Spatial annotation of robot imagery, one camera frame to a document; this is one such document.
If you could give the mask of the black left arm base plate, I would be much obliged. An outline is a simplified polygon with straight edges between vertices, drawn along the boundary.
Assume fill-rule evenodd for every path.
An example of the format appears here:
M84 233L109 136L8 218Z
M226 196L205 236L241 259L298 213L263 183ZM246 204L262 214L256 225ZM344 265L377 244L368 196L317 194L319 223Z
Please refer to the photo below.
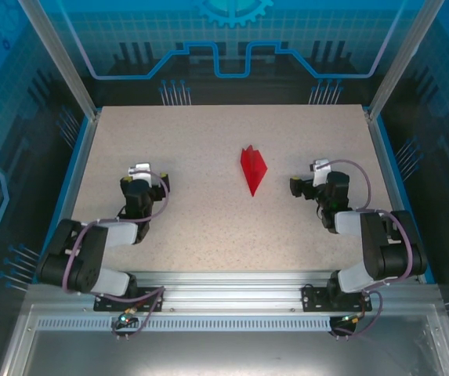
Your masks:
M119 313L126 309L135 308L137 312L147 313L152 305L154 311L160 312L163 306L164 294L158 297L156 287L138 287L137 291L129 296L124 296L127 299L135 299L134 302L117 302L105 297L98 297L94 301L93 310L95 312L109 312Z

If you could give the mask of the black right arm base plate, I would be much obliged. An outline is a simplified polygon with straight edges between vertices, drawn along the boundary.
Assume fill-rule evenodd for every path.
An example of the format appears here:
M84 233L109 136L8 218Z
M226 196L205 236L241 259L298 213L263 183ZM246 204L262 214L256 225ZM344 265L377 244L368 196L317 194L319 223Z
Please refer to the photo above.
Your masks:
M305 313L358 313L371 312L372 304L359 292L342 293L328 287L314 287L311 284L301 289L302 309Z

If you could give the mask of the wide aluminium crossbeam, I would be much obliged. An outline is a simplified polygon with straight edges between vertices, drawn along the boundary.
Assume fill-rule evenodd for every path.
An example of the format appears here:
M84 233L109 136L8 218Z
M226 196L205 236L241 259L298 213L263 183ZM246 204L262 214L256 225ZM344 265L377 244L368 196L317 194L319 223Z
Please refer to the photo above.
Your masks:
M300 272L140 272L143 287L165 287L165 315L301 315L301 288L324 286L328 271ZM409 279L380 288L386 316L444 313L435 284Z

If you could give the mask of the steel sheet panel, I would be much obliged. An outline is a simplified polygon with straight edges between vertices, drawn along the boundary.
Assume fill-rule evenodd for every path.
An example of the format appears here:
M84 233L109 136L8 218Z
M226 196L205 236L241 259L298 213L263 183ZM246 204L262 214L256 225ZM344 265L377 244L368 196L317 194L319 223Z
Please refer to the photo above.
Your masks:
M449 376L449 327L437 311L386 316L356 338L330 332L40 331L19 318L0 376Z

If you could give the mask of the red paper sheet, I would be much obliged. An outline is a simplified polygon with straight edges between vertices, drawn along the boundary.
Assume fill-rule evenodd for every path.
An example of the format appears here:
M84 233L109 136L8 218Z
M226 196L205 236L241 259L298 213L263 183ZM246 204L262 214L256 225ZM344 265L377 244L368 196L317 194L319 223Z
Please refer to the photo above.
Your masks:
M255 149L253 145L249 145L241 151L240 163L250 193L254 197L267 172L266 162L260 151Z

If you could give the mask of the aluminium side rail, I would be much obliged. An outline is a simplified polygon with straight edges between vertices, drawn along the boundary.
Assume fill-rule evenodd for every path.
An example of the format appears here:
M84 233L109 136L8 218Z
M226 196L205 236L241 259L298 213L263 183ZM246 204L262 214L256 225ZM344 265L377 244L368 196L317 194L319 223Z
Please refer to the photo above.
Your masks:
M395 211L407 210L410 212L416 230L418 230L418 224L413 214L384 122L380 115L377 118L371 118L367 107L363 107L363 110L382 179L386 187L389 205Z
M40 261L43 259L43 256L47 251L49 243L60 220L68 219L72 216L83 174L89 158L89 153L92 149L92 143L97 125L99 124L99 119L100 113L97 114L94 120L90 120L85 117L81 124L80 131L71 154L71 159L67 166L63 184L60 189L60 194L56 202L56 207L49 225L49 230L42 247L42 252L39 258Z

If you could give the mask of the aluminium frame post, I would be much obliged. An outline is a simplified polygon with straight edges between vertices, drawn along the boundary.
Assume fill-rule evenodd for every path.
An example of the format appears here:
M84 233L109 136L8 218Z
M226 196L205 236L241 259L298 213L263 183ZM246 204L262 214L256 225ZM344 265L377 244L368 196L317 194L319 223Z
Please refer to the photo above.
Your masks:
M377 120L386 102L396 88L407 66L422 43L445 0L424 0L409 32L383 78L368 108L368 121Z
M17 1L84 115L90 121L95 121L98 114L96 106L39 0Z

